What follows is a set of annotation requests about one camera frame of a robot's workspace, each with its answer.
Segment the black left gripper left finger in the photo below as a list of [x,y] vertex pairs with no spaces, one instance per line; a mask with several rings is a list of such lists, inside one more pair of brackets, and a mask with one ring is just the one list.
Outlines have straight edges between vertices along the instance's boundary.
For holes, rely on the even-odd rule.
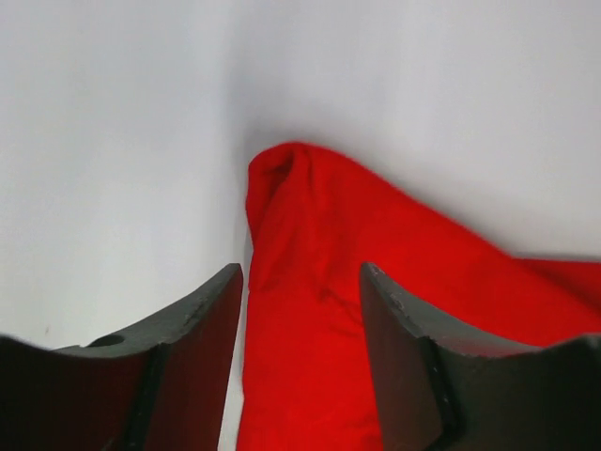
[[214,450],[243,275],[229,264],[181,300],[85,347],[1,339],[5,450]]

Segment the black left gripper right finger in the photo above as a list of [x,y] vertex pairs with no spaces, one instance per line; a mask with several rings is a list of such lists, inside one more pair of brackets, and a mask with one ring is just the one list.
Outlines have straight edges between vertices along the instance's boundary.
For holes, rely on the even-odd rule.
[[387,450],[596,450],[600,338],[535,347],[482,331],[361,267]]

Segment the red t shirt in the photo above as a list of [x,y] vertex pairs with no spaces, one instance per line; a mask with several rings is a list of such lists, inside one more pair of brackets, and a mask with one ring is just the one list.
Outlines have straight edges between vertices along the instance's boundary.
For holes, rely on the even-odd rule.
[[600,328],[600,267],[511,257],[348,157],[285,143],[249,166],[240,450],[379,450],[360,267],[478,328],[550,345]]

